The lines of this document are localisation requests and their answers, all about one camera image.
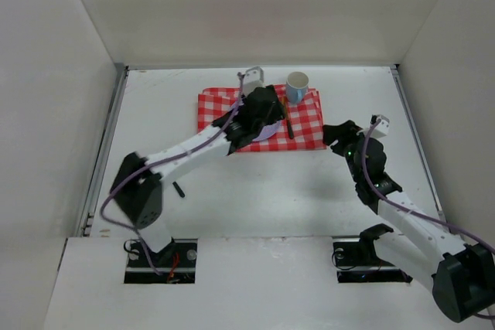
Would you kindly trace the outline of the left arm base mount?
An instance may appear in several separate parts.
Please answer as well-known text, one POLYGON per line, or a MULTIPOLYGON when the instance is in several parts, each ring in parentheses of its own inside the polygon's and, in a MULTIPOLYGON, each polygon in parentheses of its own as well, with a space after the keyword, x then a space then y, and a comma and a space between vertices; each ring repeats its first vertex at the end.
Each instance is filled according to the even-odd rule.
POLYGON ((173 240, 159 253, 149 252, 153 267, 149 265, 138 240, 126 240, 127 254, 125 284, 194 284, 198 240, 173 240))

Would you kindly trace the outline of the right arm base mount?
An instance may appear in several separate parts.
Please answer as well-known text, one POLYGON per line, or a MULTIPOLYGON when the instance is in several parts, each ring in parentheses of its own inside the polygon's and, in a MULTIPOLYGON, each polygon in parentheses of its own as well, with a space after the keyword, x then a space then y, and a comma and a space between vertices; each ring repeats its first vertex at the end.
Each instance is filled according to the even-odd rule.
POLYGON ((358 237, 333 241, 332 263, 339 284, 406 283, 413 278, 376 255, 374 243, 394 230, 385 224, 372 226, 358 237))

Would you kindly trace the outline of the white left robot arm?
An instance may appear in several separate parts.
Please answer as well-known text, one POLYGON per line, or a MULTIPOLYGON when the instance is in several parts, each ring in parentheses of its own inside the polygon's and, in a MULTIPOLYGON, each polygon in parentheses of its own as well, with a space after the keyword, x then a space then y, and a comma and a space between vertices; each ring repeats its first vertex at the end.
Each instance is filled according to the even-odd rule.
POLYGON ((147 157, 137 152, 126 155, 109 197, 129 220, 128 227, 142 235, 150 251, 159 253, 172 242, 162 216, 163 190, 207 162, 247 147, 263 127, 284 117, 275 87, 256 87, 190 139, 147 157))

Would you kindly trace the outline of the black handled gold fork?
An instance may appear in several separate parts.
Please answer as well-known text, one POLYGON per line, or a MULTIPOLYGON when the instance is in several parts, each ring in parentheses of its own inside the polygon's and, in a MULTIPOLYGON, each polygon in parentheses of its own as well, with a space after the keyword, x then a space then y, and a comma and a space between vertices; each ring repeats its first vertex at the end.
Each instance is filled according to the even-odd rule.
POLYGON ((288 132, 288 137, 293 140, 295 135, 294 135, 294 132, 293 132, 293 129, 292 129, 292 123, 290 121, 290 117, 289 117, 289 112, 288 112, 288 101, 287 101, 287 97, 284 96, 282 98, 282 104, 283 104, 283 107, 284 107, 284 115, 285 115, 285 123, 286 123, 286 127, 287 127, 287 132, 288 132))

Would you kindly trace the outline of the light blue mug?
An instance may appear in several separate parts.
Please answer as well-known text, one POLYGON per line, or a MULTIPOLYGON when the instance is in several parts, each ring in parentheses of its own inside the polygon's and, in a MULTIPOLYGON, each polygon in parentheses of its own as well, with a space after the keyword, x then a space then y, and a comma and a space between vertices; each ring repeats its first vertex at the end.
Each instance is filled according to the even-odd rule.
POLYGON ((308 76, 299 71, 290 73, 285 82, 285 96, 290 104, 302 102, 309 87, 308 76))

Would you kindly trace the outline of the red checkered cloth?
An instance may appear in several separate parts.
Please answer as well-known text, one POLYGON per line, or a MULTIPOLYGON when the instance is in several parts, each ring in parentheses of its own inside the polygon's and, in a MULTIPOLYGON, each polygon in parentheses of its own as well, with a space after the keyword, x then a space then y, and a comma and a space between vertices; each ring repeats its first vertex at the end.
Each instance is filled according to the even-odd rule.
MULTIPOLYGON (((198 94, 197 130, 202 131, 214 119, 230 110, 237 99, 237 89, 210 87, 198 94)), ((310 88, 301 103, 288 106, 294 139, 288 137, 285 121, 269 139, 253 142, 242 152, 305 151, 320 150, 323 144, 323 113, 319 91, 310 88)))

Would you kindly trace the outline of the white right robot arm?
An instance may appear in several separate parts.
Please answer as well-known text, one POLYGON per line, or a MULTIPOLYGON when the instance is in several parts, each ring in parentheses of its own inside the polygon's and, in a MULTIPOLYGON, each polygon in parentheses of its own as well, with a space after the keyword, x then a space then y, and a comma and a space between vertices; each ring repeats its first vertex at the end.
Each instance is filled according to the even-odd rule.
POLYGON ((494 248, 479 237, 430 217, 385 171, 380 139, 390 121, 374 115, 368 128, 353 121, 323 126, 323 143, 346 161, 360 201, 383 223, 360 234, 366 260, 382 260, 428 290, 448 319, 483 317, 494 304, 494 248))

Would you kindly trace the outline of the purple plastic plate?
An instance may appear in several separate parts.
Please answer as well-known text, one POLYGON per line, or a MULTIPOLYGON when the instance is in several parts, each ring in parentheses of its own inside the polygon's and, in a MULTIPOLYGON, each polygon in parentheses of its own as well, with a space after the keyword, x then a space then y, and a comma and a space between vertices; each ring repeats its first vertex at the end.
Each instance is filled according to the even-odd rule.
POLYGON ((283 118, 280 104, 241 103, 225 130, 227 139, 241 147, 269 139, 276 134, 283 118))

